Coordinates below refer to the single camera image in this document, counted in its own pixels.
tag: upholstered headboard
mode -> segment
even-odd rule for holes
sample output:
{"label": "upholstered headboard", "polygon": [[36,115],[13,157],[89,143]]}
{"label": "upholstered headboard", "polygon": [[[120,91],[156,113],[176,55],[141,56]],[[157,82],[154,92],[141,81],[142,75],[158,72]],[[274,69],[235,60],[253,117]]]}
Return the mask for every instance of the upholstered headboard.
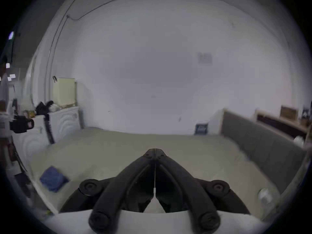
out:
{"label": "upholstered headboard", "polygon": [[282,194],[300,169],[306,151],[251,120],[224,111],[221,134],[231,138]]}

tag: person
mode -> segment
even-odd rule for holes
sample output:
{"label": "person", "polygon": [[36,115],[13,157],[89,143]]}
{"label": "person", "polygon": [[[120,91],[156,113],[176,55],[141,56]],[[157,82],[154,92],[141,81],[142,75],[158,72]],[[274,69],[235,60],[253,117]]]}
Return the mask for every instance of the person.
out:
{"label": "person", "polygon": [[6,63],[7,63],[7,57],[4,56],[2,57],[1,64],[0,64],[0,77],[1,77],[0,102],[2,104],[1,111],[6,111],[7,104],[9,102],[9,84],[8,84],[9,80],[7,79],[7,74],[6,74]]}

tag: window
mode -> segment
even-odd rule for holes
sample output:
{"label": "window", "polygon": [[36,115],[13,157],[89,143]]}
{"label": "window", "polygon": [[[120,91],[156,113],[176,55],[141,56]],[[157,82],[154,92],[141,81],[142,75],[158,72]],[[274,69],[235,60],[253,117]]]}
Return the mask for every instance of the window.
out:
{"label": "window", "polygon": [[14,36],[14,31],[12,31],[10,34],[9,34],[9,40],[11,40]]}

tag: beige bed sheet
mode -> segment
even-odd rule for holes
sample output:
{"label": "beige bed sheet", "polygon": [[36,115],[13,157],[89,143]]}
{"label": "beige bed sheet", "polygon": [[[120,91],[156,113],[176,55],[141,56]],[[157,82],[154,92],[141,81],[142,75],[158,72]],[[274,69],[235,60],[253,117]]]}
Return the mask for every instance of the beige bed sheet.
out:
{"label": "beige bed sheet", "polygon": [[[220,135],[139,135],[86,128],[34,155],[31,179],[46,205],[57,214],[81,181],[114,177],[150,148],[162,149],[193,177],[228,182],[255,217],[262,219],[280,200],[276,186],[234,142]],[[49,166],[70,180],[57,193],[39,181]],[[273,195],[270,205],[262,205],[257,197],[262,188]]]}

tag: folded blue towel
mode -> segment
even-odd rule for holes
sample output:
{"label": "folded blue towel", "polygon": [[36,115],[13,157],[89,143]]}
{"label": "folded blue towel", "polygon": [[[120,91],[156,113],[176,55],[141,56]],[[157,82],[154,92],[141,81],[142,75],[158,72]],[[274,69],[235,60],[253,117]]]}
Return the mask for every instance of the folded blue towel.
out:
{"label": "folded blue towel", "polygon": [[50,166],[41,175],[40,181],[49,191],[56,193],[68,182],[68,178],[58,172],[55,167]]}

